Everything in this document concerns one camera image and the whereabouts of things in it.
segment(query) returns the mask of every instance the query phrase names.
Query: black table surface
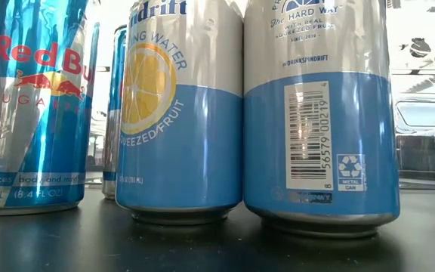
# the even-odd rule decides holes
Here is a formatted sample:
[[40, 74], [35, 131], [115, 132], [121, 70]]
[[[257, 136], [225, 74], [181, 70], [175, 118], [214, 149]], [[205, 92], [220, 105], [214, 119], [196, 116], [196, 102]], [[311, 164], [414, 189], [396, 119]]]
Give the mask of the black table surface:
[[85, 193], [78, 209], [0, 217], [0, 271], [435, 272], [435, 193], [403, 193], [400, 218], [359, 240], [280, 233], [243, 205], [217, 224], [138, 224]]

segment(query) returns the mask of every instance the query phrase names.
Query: recycling symbol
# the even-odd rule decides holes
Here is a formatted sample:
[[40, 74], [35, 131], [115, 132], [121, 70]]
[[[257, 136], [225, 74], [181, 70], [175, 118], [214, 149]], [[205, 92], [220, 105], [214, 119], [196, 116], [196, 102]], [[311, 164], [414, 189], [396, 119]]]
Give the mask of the recycling symbol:
[[358, 178], [362, 174], [362, 165], [356, 156], [344, 156], [338, 169], [344, 178]]

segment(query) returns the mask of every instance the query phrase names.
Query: barcode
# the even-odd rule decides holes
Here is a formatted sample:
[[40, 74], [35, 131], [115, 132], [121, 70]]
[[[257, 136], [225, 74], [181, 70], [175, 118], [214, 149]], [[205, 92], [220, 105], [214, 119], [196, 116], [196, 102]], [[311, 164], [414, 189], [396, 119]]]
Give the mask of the barcode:
[[285, 86], [286, 187], [333, 190], [328, 82]]

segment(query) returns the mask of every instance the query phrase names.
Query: yellow lemon slice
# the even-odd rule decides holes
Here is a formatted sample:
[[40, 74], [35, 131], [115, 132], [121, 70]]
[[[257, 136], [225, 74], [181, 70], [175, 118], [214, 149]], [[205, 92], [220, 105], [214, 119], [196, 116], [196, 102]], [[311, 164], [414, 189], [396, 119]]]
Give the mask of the yellow lemon slice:
[[157, 123], [174, 100], [176, 75], [171, 59], [155, 45], [128, 51], [122, 93], [122, 131], [137, 134]]

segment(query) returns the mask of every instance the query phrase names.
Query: spindrift can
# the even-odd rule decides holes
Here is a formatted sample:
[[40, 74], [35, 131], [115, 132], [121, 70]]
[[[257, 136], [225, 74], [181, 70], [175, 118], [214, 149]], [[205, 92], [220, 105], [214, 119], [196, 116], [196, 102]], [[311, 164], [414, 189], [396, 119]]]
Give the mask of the spindrift can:
[[112, 79], [110, 81], [109, 107], [106, 115], [104, 169], [102, 193], [107, 199], [115, 199], [115, 181], [119, 159], [120, 109], [125, 63], [125, 39], [127, 25], [116, 29], [113, 39]]
[[245, 203], [264, 222], [353, 237], [399, 215], [382, 0], [251, 0]]
[[202, 224], [242, 198], [242, 17], [222, 0], [131, 9], [116, 201], [136, 219]]
[[0, 1], [0, 215], [83, 198], [99, 5]]

